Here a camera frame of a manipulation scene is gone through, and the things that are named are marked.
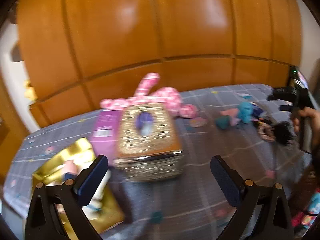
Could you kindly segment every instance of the bed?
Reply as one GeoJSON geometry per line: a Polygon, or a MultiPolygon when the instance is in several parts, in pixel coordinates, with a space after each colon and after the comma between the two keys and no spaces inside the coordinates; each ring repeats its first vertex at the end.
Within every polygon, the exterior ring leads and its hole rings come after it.
{"type": "MultiPolygon", "coordinates": [[[[266,100],[271,93],[267,85],[230,85],[182,92],[184,103],[196,105],[198,116],[208,121],[203,127],[193,128],[189,119],[175,120],[185,155],[183,174],[176,179],[138,183],[126,182],[120,172],[113,170],[109,183],[124,188],[132,205],[133,222],[121,223],[102,233],[103,239],[215,239],[234,209],[210,172],[209,163],[214,155],[221,155],[244,179],[253,179],[258,185],[280,182],[287,197],[290,196],[293,184],[310,162],[309,155],[296,145],[287,148],[262,141],[252,124],[240,124],[224,131],[214,124],[219,111],[246,101],[239,93],[252,95],[250,101],[263,106],[277,122],[288,120],[289,114],[278,110],[285,102],[266,100]],[[151,224],[151,214],[156,211],[162,212],[163,220],[151,224]]],[[[5,200],[22,217],[28,214],[31,174],[75,140],[89,137],[98,114],[96,110],[74,116],[25,138],[4,185],[5,200]]],[[[247,233],[252,230],[253,222],[247,233]]]]}

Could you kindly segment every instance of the blue gripper pad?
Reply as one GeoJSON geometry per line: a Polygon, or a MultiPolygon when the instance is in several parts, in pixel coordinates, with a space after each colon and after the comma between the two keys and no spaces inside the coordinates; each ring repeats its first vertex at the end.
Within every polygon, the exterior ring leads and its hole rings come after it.
{"type": "Polygon", "coordinates": [[[239,207],[242,202],[244,184],[238,172],[232,170],[219,155],[211,159],[210,169],[229,205],[239,207]]]}
{"type": "Polygon", "coordinates": [[[89,168],[80,172],[75,179],[73,190],[77,195],[77,203],[80,207],[89,205],[104,175],[108,171],[108,159],[99,155],[89,168]]]}

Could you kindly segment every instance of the gold tissue box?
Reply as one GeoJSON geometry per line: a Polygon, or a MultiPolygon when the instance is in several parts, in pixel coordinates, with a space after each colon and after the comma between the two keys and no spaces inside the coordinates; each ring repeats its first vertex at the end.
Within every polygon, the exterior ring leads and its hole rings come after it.
{"type": "Polygon", "coordinates": [[[114,164],[130,181],[168,179],[182,173],[182,147],[163,104],[149,103],[124,109],[114,164]],[[145,112],[151,114],[153,126],[151,132],[143,136],[136,122],[145,112]]]}
{"type": "MultiPolygon", "coordinates": [[[[81,165],[96,158],[90,142],[86,138],[80,138],[68,148],[60,151],[50,160],[45,162],[32,174],[32,192],[38,182],[49,184],[53,181],[62,183],[61,168],[67,160],[73,160],[76,165],[81,165]]],[[[124,213],[120,209],[108,184],[105,186],[104,195],[101,200],[102,208],[97,219],[90,220],[94,229],[100,234],[107,229],[124,221],[124,213]]],[[[63,226],[71,240],[78,240],[65,213],[59,213],[63,226]]]]}

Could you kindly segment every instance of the bolt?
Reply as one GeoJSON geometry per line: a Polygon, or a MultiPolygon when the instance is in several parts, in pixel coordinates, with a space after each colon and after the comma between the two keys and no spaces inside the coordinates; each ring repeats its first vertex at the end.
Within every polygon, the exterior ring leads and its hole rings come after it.
{"type": "Polygon", "coordinates": [[[282,189],[282,185],[280,183],[276,183],[276,188],[277,189],[282,189]]]}
{"type": "Polygon", "coordinates": [[[37,185],[36,185],[37,188],[42,188],[42,186],[43,186],[43,183],[42,183],[42,182],[39,182],[39,183],[37,183],[37,185]]]}
{"type": "Polygon", "coordinates": [[[253,181],[251,179],[246,179],[245,184],[249,187],[253,186],[253,181]]]}
{"type": "Polygon", "coordinates": [[[65,184],[68,185],[68,186],[72,185],[73,184],[73,179],[67,179],[65,181],[65,184]]]}

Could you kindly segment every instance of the barcode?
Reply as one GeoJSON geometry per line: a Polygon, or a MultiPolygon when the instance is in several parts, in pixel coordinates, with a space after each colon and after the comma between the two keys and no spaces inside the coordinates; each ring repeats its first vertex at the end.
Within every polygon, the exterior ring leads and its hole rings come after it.
{"type": "Polygon", "coordinates": [[[106,137],[111,135],[112,130],[97,130],[93,133],[93,137],[106,137]]]}

